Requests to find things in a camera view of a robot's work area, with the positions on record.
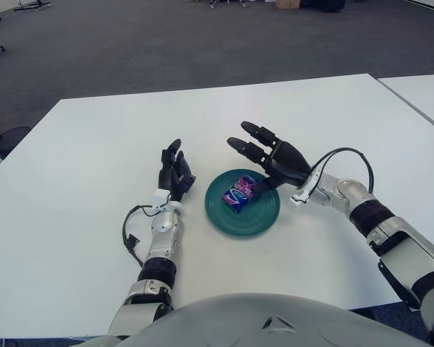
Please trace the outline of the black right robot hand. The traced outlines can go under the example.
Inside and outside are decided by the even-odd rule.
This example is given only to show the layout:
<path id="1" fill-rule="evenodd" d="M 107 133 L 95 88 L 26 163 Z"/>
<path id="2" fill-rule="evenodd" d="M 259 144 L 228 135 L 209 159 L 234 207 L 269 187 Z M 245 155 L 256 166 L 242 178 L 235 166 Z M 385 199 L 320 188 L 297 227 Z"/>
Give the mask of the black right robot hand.
<path id="1" fill-rule="evenodd" d="M 241 127 L 259 143 L 271 149 L 266 153 L 264 149 L 252 142 L 245 142 L 236 137 L 227 139 L 227 143 L 239 154 L 260 165 L 268 174 L 268 177 L 252 187 L 253 194 L 263 194 L 282 184 L 300 187 L 307 181 L 312 169 L 298 149 L 280 140 L 265 127 L 259 127 L 248 121 L 243 121 Z"/>

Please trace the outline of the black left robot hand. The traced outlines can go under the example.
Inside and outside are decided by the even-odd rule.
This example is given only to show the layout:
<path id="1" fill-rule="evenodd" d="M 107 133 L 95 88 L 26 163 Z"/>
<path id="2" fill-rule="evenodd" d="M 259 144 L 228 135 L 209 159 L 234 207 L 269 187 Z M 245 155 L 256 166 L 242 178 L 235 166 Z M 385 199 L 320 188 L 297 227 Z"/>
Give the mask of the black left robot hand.
<path id="1" fill-rule="evenodd" d="M 184 153 L 180 150 L 182 141 L 174 140 L 166 149 L 162 150 L 162 168 L 158 176 L 158 188 L 170 192 L 170 200 L 180 202 L 195 183 Z"/>

